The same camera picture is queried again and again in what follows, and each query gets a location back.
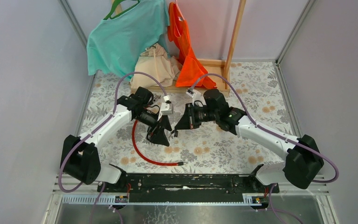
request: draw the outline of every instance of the red tube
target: red tube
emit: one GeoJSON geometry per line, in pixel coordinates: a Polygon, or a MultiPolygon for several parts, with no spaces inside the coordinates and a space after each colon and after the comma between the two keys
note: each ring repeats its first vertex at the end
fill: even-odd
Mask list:
{"type": "Polygon", "coordinates": [[[183,162],[179,163],[179,162],[173,162],[173,163],[165,163],[165,162],[156,162],[153,161],[151,159],[146,158],[138,149],[137,147],[137,143],[135,142],[135,128],[137,127],[137,123],[138,120],[135,120],[134,122],[134,126],[132,127],[132,144],[134,146],[135,151],[138,153],[138,155],[140,157],[142,157],[142,159],[148,161],[149,163],[152,163],[154,165],[158,165],[158,166],[180,166],[181,164],[183,165],[183,162]]]}

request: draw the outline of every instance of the fabric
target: fabric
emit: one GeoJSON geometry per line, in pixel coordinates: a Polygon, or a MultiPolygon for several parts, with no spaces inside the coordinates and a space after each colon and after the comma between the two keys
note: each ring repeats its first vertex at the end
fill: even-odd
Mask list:
{"type": "MultiPolygon", "coordinates": [[[[191,47],[190,34],[187,22],[179,16],[179,10],[175,3],[169,4],[169,20],[168,39],[173,41],[179,48],[179,62],[183,64],[182,71],[176,81],[177,87],[191,86],[197,79],[207,74],[208,71],[197,60],[194,51],[191,47]]],[[[212,89],[216,83],[209,77],[203,78],[197,86],[203,86],[207,89],[212,89]]]]}
{"type": "MultiPolygon", "coordinates": [[[[158,43],[147,48],[141,54],[135,66],[135,71],[153,76],[163,87],[171,86],[175,76],[180,72],[176,59],[174,57],[168,58],[166,50],[158,43]]],[[[132,89],[137,89],[140,86],[147,88],[154,85],[157,85],[154,80],[141,74],[135,74],[131,79],[132,89]]]]}
{"type": "Polygon", "coordinates": [[[102,20],[87,41],[89,75],[97,70],[119,77],[133,72],[145,48],[157,42],[166,48],[168,25],[164,0],[142,0],[119,17],[102,20]]]}

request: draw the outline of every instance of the orange shirt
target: orange shirt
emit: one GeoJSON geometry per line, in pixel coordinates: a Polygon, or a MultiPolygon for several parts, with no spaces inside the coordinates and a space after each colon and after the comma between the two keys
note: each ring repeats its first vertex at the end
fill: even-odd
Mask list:
{"type": "MultiPolygon", "coordinates": [[[[200,76],[207,74],[208,71],[195,57],[190,43],[190,34],[187,22],[185,20],[180,20],[178,8],[173,2],[169,4],[169,22],[168,39],[171,42],[173,41],[179,48],[179,62],[183,64],[182,71],[176,81],[176,87],[192,86],[200,76]]],[[[215,88],[216,83],[211,80],[211,78],[205,77],[198,82],[196,86],[213,89],[215,88]]]]}

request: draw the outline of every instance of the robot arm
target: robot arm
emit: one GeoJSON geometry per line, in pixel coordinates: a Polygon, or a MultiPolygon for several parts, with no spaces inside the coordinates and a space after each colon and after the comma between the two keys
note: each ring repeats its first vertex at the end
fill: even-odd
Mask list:
{"type": "Polygon", "coordinates": [[[319,152],[315,141],[310,136],[305,135],[299,138],[258,123],[268,130],[286,136],[286,139],[282,140],[263,131],[253,124],[245,111],[229,107],[223,94],[217,89],[207,90],[204,93],[206,105],[203,106],[194,104],[200,97],[199,92],[193,90],[193,92],[187,94],[193,98],[193,103],[186,104],[185,113],[175,126],[175,136],[177,136],[177,130],[195,129],[200,127],[202,122],[214,121],[224,131],[254,140],[285,161],[271,165],[262,164],[252,172],[263,185],[289,181],[298,188],[307,189],[322,168],[324,164],[322,158],[287,142],[290,139],[319,152]]]}
{"type": "Polygon", "coordinates": [[[114,133],[133,119],[149,126],[146,136],[149,142],[169,146],[164,130],[172,130],[167,115],[172,114],[173,106],[168,96],[164,96],[164,100],[159,114],[156,114],[146,109],[154,103],[154,97],[145,88],[139,87],[136,93],[129,97],[120,97],[114,113],[113,110],[109,111],[104,118],[79,137],[70,135],[65,139],[61,166],[71,149],[81,140],[84,142],[69,157],[64,172],[85,184],[91,184],[94,181],[116,183],[121,170],[111,164],[101,164],[98,148],[101,148],[114,133]]]}

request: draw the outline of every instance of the wooden frame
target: wooden frame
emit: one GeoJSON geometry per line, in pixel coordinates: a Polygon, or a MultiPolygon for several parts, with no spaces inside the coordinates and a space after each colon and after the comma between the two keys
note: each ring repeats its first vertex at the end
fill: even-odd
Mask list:
{"type": "MultiPolygon", "coordinates": [[[[245,8],[246,0],[240,0],[238,5],[237,16],[235,18],[235,24],[233,29],[233,34],[231,36],[230,47],[228,50],[227,60],[213,60],[213,59],[198,59],[201,64],[205,67],[205,69],[210,73],[216,73],[222,75],[228,81],[230,81],[230,65],[231,60],[233,59],[233,53],[235,49],[235,44],[237,42],[238,32],[241,27],[242,15],[245,8]]],[[[116,14],[122,12],[121,7],[117,7],[115,10],[116,14]]],[[[230,93],[230,87],[220,78],[216,76],[210,76],[210,78],[216,82],[217,89],[222,92],[225,96],[228,96],[230,93]]],[[[174,84],[172,86],[166,87],[166,92],[170,93],[183,93],[186,91],[188,87],[176,87],[174,84]]],[[[161,91],[158,86],[148,87],[151,91],[161,91]]],[[[196,88],[201,93],[205,92],[207,89],[196,88]]]]}

